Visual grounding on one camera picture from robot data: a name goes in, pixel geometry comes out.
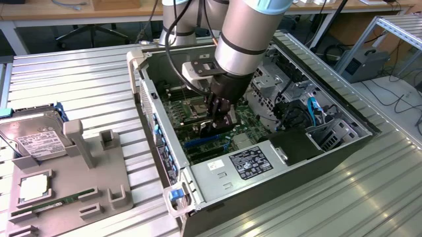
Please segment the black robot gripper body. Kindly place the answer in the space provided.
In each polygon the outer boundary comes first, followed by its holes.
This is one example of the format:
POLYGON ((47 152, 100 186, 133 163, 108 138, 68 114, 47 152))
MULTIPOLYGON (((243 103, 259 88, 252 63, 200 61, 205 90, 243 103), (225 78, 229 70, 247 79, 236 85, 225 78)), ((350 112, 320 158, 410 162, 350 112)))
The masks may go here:
POLYGON ((240 97, 244 95, 251 83, 254 74, 237 76, 229 73, 215 75, 211 80, 212 94, 231 104, 236 104, 240 97))

